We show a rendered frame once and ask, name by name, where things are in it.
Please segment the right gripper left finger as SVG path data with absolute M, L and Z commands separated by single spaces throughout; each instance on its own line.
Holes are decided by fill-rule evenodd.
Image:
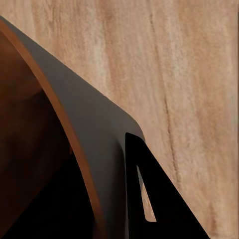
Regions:
M 2 239 L 92 239 L 94 220 L 72 152 Z

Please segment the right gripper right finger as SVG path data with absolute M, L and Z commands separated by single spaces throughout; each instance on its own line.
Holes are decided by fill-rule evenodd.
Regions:
M 210 239 L 146 143 L 125 134 L 129 239 Z M 157 222 L 145 219 L 137 166 Z

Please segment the trash can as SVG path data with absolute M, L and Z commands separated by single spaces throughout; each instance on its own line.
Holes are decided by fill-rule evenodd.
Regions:
M 95 217 L 92 239 L 129 239 L 127 132 L 146 143 L 130 114 L 0 15 L 0 239 L 70 146 Z

